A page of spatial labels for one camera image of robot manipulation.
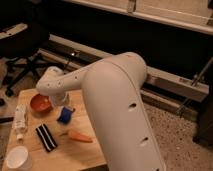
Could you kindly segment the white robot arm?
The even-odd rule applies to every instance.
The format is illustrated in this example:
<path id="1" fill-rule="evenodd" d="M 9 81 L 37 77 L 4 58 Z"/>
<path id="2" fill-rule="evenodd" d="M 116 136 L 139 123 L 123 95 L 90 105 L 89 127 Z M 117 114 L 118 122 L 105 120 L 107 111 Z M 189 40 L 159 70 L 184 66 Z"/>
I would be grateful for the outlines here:
<path id="1" fill-rule="evenodd" d="M 125 52 L 65 74 L 50 67 L 37 91 L 63 105 L 82 91 L 85 108 L 110 171 L 166 171 L 140 89 L 147 77 L 144 59 Z"/>

